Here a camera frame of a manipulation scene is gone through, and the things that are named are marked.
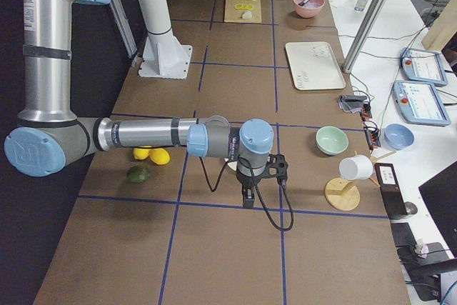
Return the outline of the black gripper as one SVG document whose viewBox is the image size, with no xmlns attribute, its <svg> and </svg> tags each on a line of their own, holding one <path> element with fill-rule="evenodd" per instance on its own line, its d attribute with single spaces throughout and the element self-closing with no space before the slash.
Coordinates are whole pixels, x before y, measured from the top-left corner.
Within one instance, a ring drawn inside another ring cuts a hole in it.
<svg viewBox="0 0 457 305">
<path fill-rule="evenodd" d="M 254 168 L 248 160 L 238 160 L 236 167 L 236 178 L 241 183 L 243 196 L 242 206 L 245 209 L 252 209 L 255 203 L 255 188 L 260 180 L 266 175 L 267 166 Z"/>
</svg>

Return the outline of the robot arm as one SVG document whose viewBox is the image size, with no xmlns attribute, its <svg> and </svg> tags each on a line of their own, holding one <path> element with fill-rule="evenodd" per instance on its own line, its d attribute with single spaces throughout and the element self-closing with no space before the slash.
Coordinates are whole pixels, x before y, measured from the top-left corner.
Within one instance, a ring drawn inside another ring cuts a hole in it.
<svg viewBox="0 0 457 305">
<path fill-rule="evenodd" d="M 24 0 L 26 105 L 4 142 L 10 164 L 40 177 L 112 148 L 184 147 L 192 156 L 235 162 L 243 206 L 252 207 L 260 197 L 258 183 L 279 162 L 271 153 L 273 129 L 264 120 L 237 128 L 222 116 L 112 121 L 80 118 L 71 110 L 71 7 L 110 1 Z"/>
</svg>

